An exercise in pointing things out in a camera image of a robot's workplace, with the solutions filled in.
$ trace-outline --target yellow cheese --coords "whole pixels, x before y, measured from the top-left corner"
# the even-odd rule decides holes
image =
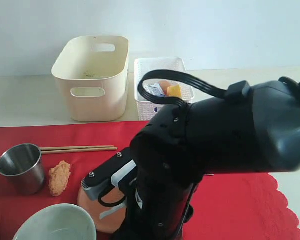
[[[181,95],[180,85],[178,84],[178,85],[169,86],[167,95],[168,97],[177,97],[181,99],[182,95]]]

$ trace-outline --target white label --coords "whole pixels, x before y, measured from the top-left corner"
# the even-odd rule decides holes
[[[135,200],[136,200],[136,203],[138,204],[139,208],[142,209],[144,202],[142,201],[141,197],[139,196],[137,189],[135,189]]]

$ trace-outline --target robotic arm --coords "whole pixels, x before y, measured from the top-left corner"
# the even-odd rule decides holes
[[[213,98],[188,104],[156,97],[143,88],[148,79],[185,83]],[[243,81],[222,90],[186,73],[156,70],[143,77],[138,91],[166,106],[125,149],[125,161],[112,158],[108,167],[94,171],[104,175],[98,186],[119,187],[126,196],[126,218],[114,240],[177,239],[194,213],[190,201],[206,174],[300,168],[300,83],[290,78],[252,87]],[[98,192],[89,176],[82,186],[91,199],[107,192]]]

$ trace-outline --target black cable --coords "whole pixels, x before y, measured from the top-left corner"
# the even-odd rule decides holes
[[[119,201],[116,201],[116,202],[113,202],[113,203],[107,203],[107,202],[104,202],[102,200],[102,198],[107,195],[108,193],[110,193],[113,189],[115,188],[115,186],[113,185],[109,185],[107,188],[105,188],[98,196],[98,202],[104,206],[104,207],[107,207],[107,208],[113,208],[113,207],[116,207],[120,204],[122,204],[125,200],[126,200],[126,196],[124,196],[123,198],[121,198]]]
[[[189,75],[184,72],[179,72],[179,71],[154,70],[144,75],[137,87],[137,90],[140,93],[140,95],[144,97],[146,100],[154,104],[160,104],[160,105],[174,104],[179,107],[183,107],[187,103],[178,97],[159,97],[150,94],[145,90],[143,86],[144,81],[149,79],[165,79],[165,80],[184,83],[213,97],[219,99],[225,99],[226,90],[217,88],[195,76]]]

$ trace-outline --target white bowl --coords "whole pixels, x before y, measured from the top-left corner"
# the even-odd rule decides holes
[[[83,208],[56,204],[31,216],[15,234],[13,240],[96,240],[93,219]]]

